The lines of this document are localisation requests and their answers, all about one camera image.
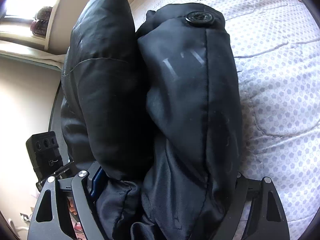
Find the black button-up jacket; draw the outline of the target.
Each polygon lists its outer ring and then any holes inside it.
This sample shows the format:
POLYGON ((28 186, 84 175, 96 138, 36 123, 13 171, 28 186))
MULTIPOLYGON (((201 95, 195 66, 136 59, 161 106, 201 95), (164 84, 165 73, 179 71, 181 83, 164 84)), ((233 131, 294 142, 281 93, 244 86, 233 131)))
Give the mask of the black button-up jacket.
POLYGON ((77 167, 107 175, 97 215, 109 239, 210 239, 240 165, 238 75, 221 12, 148 11, 90 0, 62 70, 61 127, 77 167))

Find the dark jars on windowsill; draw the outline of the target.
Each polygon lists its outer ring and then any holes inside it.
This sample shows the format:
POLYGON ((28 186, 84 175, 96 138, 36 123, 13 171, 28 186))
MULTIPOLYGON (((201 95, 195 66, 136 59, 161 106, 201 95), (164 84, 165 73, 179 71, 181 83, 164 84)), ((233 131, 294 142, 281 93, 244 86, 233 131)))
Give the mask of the dark jars on windowsill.
POLYGON ((52 7, 42 7, 36 13, 35 18, 30 25, 30 31, 33 35, 46 36, 52 9, 52 7))

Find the beige bed sheet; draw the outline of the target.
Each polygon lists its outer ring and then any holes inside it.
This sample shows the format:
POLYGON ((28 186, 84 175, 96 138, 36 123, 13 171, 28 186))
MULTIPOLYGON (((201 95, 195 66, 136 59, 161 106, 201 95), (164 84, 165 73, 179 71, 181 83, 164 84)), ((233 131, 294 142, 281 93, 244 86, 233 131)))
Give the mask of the beige bed sheet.
POLYGON ((22 53, 1 50, 1 56, 7 56, 15 60, 26 61, 28 63, 41 64, 48 68, 56 68, 58 69, 58 71, 61 71, 63 69, 63 64, 65 61, 65 54, 53 55, 36 49, 27 49, 22 53))

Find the white quilted mattress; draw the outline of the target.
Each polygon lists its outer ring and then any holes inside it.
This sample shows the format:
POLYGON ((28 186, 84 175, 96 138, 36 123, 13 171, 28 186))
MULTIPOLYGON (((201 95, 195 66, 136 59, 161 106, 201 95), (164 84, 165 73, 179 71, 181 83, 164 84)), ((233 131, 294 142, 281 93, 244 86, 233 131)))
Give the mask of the white quilted mattress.
POLYGON ((224 15, 239 77, 240 170, 273 180, 298 239, 319 209, 319 27, 300 0, 134 0, 135 25, 174 3, 224 15))

